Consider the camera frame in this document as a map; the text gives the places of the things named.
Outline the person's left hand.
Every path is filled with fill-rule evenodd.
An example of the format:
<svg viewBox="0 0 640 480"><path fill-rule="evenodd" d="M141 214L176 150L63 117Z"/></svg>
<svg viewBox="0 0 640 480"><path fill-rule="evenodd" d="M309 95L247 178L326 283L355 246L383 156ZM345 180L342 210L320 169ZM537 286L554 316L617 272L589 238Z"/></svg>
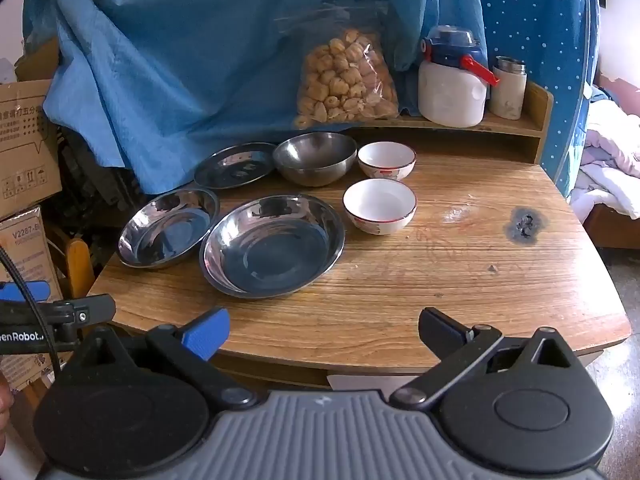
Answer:
<svg viewBox="0 0 640 480"><path fill-rule="evenodd" d="M6 428L9 426L10 411L14 404L14 395L3 374L0 374L0 454L6 448Z"/></svg>

